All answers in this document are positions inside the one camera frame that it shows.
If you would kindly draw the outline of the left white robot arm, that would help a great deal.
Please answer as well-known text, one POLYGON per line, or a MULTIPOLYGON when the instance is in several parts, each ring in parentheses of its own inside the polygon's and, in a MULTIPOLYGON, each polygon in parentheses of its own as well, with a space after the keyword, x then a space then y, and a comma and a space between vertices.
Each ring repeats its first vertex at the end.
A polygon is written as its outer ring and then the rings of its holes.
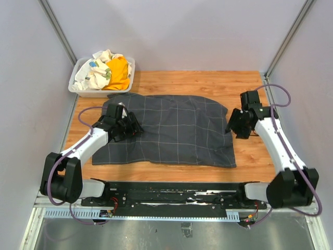
POLYGON ((97 122, 88 125, 88 133, 78 142, 60 153, 51 152, 46 156, 40 192, 53 205, 73 204, 88 197, 93 197, 100 206, 110 203, 111 193, 106 190, 106 182, 83 179, 82 167, 109 142, 124 141, 143 133, 143 128, 123 104, 109 104, 105 111, 97 122))

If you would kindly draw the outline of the dark grey checked pillowcase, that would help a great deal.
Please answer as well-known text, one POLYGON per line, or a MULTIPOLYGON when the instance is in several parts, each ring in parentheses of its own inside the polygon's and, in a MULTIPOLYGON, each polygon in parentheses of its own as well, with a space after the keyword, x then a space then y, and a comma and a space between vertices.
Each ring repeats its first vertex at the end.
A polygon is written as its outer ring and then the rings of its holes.
POLYGON ((226 133, 228 109, 193 95, 112 94, 104 103, 123 103, 143 133, 111 141, 92 156, 93 165, 148 161, 157 164, 235 168, 233 137, 226 133))

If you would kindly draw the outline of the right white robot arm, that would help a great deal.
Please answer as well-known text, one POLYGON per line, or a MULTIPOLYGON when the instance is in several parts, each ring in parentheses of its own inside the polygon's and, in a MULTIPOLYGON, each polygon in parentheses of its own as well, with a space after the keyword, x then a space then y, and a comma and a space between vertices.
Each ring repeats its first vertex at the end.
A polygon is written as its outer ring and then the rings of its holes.
POLYGON ((271 106, 263 106, 256 90, 240 95, 241 109, 235 108, 226 127, 238 139, 248 139, 255 132, 263 141, 275 167, 270 183, 245 182, 236 194, 236 203, 248 208, 254 200, 273 208, 302 207, 311 204, 319 175, 309 169, 286 138, 279 116, 271 106))

